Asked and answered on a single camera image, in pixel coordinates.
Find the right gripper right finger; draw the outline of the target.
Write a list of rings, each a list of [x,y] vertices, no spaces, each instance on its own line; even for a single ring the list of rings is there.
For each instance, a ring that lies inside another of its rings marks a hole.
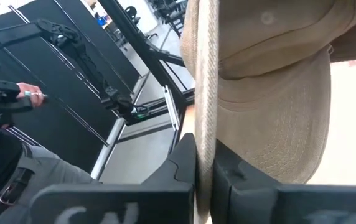
[[[213,224],[356,224],[356,186],[282,184],[218,141]]]

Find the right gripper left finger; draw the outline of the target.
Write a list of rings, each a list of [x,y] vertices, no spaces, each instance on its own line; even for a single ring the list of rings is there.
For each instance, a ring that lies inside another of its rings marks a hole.
[[[179,141],[141,184],[53,185],[30,205],[32,224],[193,224],[196,144]]]

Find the beige baseball cap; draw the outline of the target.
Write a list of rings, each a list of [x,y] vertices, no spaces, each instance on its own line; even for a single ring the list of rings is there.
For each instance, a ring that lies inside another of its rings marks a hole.
[[[356,58],[356,0],[188,0],[181,52],[196,82],[196,224],[210,215],[222,142],[289,184],[307,182],[323,155],[330,61]]]

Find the person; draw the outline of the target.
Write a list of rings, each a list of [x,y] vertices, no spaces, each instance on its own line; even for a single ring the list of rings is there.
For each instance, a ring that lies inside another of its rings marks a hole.
[[[29,203],[48,186],[98,183],[46,148],[30,146],[0,128],[0,224],[29,224]]]

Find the black panel board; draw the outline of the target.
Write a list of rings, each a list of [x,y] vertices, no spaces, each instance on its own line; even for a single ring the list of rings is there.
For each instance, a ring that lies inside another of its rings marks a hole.
[[[91,59],[108,83],[132,94],[139,73],[81,0],[34,0],[0,6],[0,28],[47,19],[83,34]],[[67,162],[90,172],[116,121],[75,62],[40,38],[0,50],[0,78],[38,85],[47,104],[14,118],[19,130]]]

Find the person's hand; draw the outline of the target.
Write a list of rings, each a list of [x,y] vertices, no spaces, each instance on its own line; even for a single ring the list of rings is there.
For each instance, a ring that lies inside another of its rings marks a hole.
[[[45,95],[38,86],[28,83],[17,83],[17,86],[20,89],[20,93],[17,95],[17,98],[28,96],[34,107],[38,107],[43,104]]]

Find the silver rail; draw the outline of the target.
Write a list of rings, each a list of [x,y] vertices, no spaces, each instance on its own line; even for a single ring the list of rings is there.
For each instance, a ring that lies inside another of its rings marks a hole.
[[[121,133],[125,127],[124,119],[118,118],[110,131],[108,139],[106,140],[107,145],[104,145],[100,151],[100,154],[95,162],[95,165],[91,171],[91,177],[93,179],[99,179],[105,166],[107,165],[108,159],[111,156],[113,149],[115,148]]]

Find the white bracket strip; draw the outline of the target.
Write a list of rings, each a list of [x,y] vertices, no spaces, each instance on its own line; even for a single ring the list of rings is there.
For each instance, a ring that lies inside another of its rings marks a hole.
[[[162,90],[164,93],[164,99],[166,101],[172,128],[174,131],[178,131],[179,130],[179,116],[177,113],[176,106],[174,104],[174,98],[173,98],[172,93],[167,85],[163,86]]]

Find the black frame post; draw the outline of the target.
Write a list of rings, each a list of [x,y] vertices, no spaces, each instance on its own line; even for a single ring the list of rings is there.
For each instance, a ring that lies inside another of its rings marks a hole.
[[[194,103],[194,89],[182,92],[173,78],[167,72],[160,60],[166,61],[168,55],[162,56],[161,52],[151,50],[151,46],[145,40],[142,32],[133,24],[126,11],[117,0],[99,0],[101,5],[113,22],[120,28],[133,49],[145,63],[149,71],[161,86],[167,85],[174,97],[174,103],[179,109]]]

